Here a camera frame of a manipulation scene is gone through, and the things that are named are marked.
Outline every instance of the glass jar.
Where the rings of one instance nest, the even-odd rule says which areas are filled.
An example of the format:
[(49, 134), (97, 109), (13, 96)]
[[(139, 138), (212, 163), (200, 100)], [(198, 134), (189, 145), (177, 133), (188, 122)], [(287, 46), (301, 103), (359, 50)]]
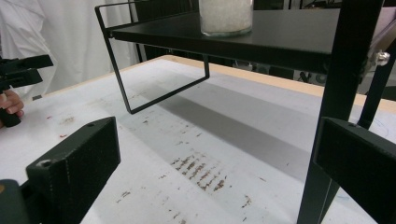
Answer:
[(199, 11), (204, 35), (241, 35), (251, 31), (252, 0), (199, 0)]

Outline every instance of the metal frame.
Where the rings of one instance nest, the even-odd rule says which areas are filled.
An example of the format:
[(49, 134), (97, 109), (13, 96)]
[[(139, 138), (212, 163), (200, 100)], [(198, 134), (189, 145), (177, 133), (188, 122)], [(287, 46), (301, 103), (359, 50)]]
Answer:
[[(108, 51), (108, 54), (110, 56), (110, 61), (111, 61), (112, 65), (113, 65), (114, 73), (116, 74), (117, 81), (118, 81), (119, 86), (120, 86), (122, 99), (123, 99), (123, 101), (125, 103), (127, 111), (130, 114), (135, 114), (135, 113), (137, 113), (137, 112), (139, 112), (139, 111), (141, 111), (143, 109), (146, 109), (147, 107), (155, 105), (155, 104), (157, 104), (157, 103), (159, 103), (159, 102), (161, 102), (161, 101), (163, 101), (163, 100), (165, 100), (165, 99), (167, 99), (167, 98), (169, 98), (169, 97), (171, 97), (171, 96), (173, 96), (173, 95), (175, 95), (175, 94), (177, 94), (177, 93), (179, 93), (181, 91), (184, 91), (184, 90), (186, 90), (186, 89), (188, 89), (188, 88), (190, 88), (190, 87), (192, 87), (192, 86), (194, 86), (194, 85), (196, 85), (196, 84), (198, 84), (200, 82), (203, 82), (203, 81), (205, 81), (205, 80), (210, 78), (208, 56), (203, 54), (204, 69), (205, 69), (205, 76), (204, 77), (201, 77), (201, 78), (199, 78), (199, 79), (197, 79), (197, 80), (195, 80), (195, 81), (193, 81), (193, 82), (191, 82), (191, 83), (189, 83), (187, 85), (184, 85), (184, 86), (182, 86), (182, 87), (180, 87), (180, 88), (178, 88), (178, 89), (176, 89), (174, 91), (170, 91), (170, 92), (166, 93), (165, 95), (162, 95), (162, 96), (160, 96), (160, 97), (158, 97), (158, 98), (156, 98), (156, 99), (154, 99), (154, 100), (152, 100), (152, 101), (150, 101), (148, 103), (145, 103), (145, 104), (140, 105), (140, 106), (138, 106), (138, 107), (136, 107), (134, 109), (131, 109), (131, 106), (130, 106), (129, 100), (128, 100), (128, 96), (126, 94), (125, 88), (124, 88), (123, 83), (122, 83), (122, 78), (121, 78), (121, 75), (120, 75), (120, 69), (117, 66), (117, 62), (116, 62), (116, 58), (114, 56), (113, 48), (111, 48), (111, 44), (110, 44), (110, 41), (109, 41), (109, 38), (112, 38), (111, 30), (114, 27), (106, 27), (105, 26), (105, 23), (104, 23), (100, 8), (101, 7), (114, 7), (114, 6), (120, 6), (120, 5), (131, 5), (131, 4), (137, 4), (137, 3), (149, 2), (149, 1), (155, 1), (155, 0), (130, 1), (130, 2), (126, 2), (126, 3), (109, 4), (109, 5), (102, 5), (102, 6), (95, 7), (95, 13), (96, 13), (96, 16), (97, 16), (97, 18), (99, 20), (99, 25), (101, 27), (101, 30), (102, 30), (102, 33), (103, 33), (103, 36), (104, 36), (104, 39), (105, 39), (107, 51)], [(136, 22), (137, 21), (134, 21), (133, 15), (131, 15), (131, 23), (128, 24), (128, 25), (134, 24)]]
[[(370, 58), (369, 50), (382, 5), (383, 0), (343, 1), (319, 119), (349, 119), (361, 81), (362, 68)], [(317, 147), (318, 141), (317, 129), (313, 148)], [(305, 180), (298, 224), (320, 223), (339, 189), (338, 184), (313, 163), (313, 155), (312, 153)]]

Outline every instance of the person's hand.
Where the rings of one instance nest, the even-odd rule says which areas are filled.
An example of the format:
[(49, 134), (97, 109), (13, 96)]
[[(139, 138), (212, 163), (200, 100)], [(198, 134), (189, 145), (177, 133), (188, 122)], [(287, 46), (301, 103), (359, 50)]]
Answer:
[(23, 116), (23, 101), (20, 96), (12, 90), (3, 91), (0, 95), (0, 108), (7, 111), (8, 114), (16, 114), (19, 118)]

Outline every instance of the black vertical post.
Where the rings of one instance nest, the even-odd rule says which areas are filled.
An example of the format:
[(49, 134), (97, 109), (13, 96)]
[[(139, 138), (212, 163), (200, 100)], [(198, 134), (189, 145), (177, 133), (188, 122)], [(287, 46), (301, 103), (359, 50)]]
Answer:
[[(349, 119), (382, 4), (383, 0), (343, 1), (319, 119)], [(338, 189), (311, 156), (297, 223), (320, 223)]]

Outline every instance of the black metal rod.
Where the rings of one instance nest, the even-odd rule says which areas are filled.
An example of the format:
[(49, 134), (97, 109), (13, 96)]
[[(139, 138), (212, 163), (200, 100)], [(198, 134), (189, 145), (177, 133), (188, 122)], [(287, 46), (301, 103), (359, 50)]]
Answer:
[(116, 74), (117, 81), (119, 82), (122, 99), (123, 99), (123, 101), (125, 103), (127, 111), (131, 112), (131, 107), (128, 104), (128, 97), (126, 96), (126, 92), (125, 92), (125, 89), (124, 89), (123, 84), (122, 84), (120, 70), (119, 70), (119, 67), (117, 66), (116, 58), (115, 58), (114, 53), (113, 53), (113, 48), (111, 48), (109, 37), (108, 37), (108, 34), (106, 32), (105, 23), (103, 21), (102, 14), (100, 12), (100, 7), (96, 7), (95, 8), (95, 12), (96, 12), (96, 17), (98, 18), (99, 25), (100, 25), (102, 33), (103, 33), (103, 37), (104, 37), (104, 40), (105, 40), (105, 43), (106, 43), (106, 47), (107, 47), (108, 55), (110, 57), (110, 61), (111, 61), (112, 65), (113, 65), (113, 68), (114, 68), (114, 73)]
[(169, 97), (171, 97), (171, 96), (173, 96), (173, 95), (175, 95), (175, 94), (177, 94), (177, 93), (179, 93), (181, 91), (184, 91), (184, 90), (186, 90), (186, 89), (188, 89), (188, 88), (190, 88), (192, 86), (195, 86), (196, 84), (198, 84), (200, 82), (203, 82), (203, 81), (207, 80), (208, 78), (210, 78), (208, 57), (207, 57), (207, 55), (203, 55), (203, 57), (204, 57), (204, 68), (205, 68), (205, 76), (204, 77), (201, 77), (198, 80), (195, 80), (195, 81), (193, 81), (193, 82), (191, 82), (191, 83), (189, 83), (189, 84), (187, 84), (185, 86), (182, 86), (182, 87), (180, 87), (180, 88), (178, 88), (178, 89), (176, 89), (174, 91), (170, 91), (170, 92), (166, 93), (165, 95), (163, 95), (161, 97), (158, 97), (155, 100), (152, 100), (152, 101), (150, 101), (150, 102), (148, 102), (148, 103), (146, 103), (144, 105), (141, 105), (141, 106), (133, 109), (130, 113), (131, 114), (135, 114), (135, 113), (137, 113), (137, 112), (139, 112), (141, 110), (144, 110), (144, 109), (146, 109), (146, 108), (148, 108), (148, 107), (150, 107), (152, 105), (158, 104), (159, 102), (161, 102), (161, 101), (163, 101), (163, 100), (165, 100), (165, 99), (167, 99), (167, 98), (169, 98)]
[(373, 76), (373, 81), (370, 85), (370, 90), (368, 91), (366, 101), (364, 102), (363, 110), (361, 111), (361, 118), (359, 119), (358, 124), (365, 129), (369, 129), (371, 124), (373, 123), (376, 110), (378, 109), (379, 102), (381, 101), (382, 93), (385, 86), (387, 85), (389, 75), (395, 63), (395, 40), (389, 46), (387, 52), (390, 53), (389, 61), (384, 66), (378, 66), (376, 68)]

